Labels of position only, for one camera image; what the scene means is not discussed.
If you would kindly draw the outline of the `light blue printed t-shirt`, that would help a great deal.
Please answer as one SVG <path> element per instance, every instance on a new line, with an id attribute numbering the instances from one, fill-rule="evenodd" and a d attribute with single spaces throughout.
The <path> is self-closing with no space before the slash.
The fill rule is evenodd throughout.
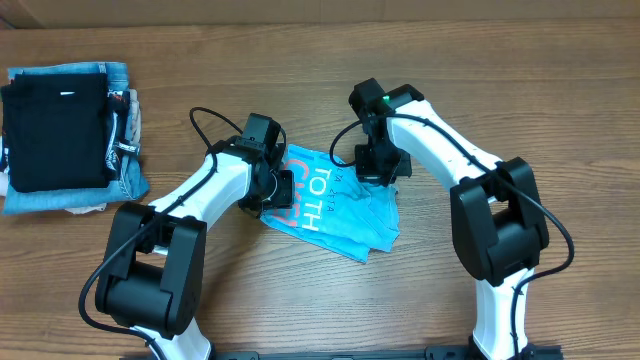
<path id="1" fill-rule="evenodd" d="M 264 212 L 265 225 L 362 263 L 372 250 L 392 250 L 400 235 L 395 186 L 361 183 L 353 168 L 297 145 L 288 147 L 284 168 L 294 174 L 294 203 Z"/>

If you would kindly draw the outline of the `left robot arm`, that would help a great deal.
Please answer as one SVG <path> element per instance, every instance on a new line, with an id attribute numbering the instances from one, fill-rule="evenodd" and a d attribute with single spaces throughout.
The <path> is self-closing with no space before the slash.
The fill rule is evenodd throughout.
<path id="1" fill-rule="evenodd" d="M 171 193 L 117 210 L 103 263 L 88 281 L 114 332 L 143 339 L 155 359 L 215 358 L 195 319 L 207 232 L 233 205 L 254 216 L 292 205 L 285 151 L 283 143 L 233 136 L 216 143 Z"/>

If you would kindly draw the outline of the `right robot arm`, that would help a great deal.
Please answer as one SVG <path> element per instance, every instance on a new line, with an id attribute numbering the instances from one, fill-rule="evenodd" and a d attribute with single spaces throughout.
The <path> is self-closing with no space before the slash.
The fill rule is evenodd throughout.
<path id="1" fill-rule="evenodd" d="M 355 85 L 348 103 L 368 140 L 355 148 L 359 181 L 389 186 L 418 160 L 450 196 L 452 242 L 476 281 L 476 324 L 467 357 L 530 359 L 528 286 L 549 244 L 533 171 L 503 161 L 448 126 L 410 85 L 386 92 L 375 79 Z"/>

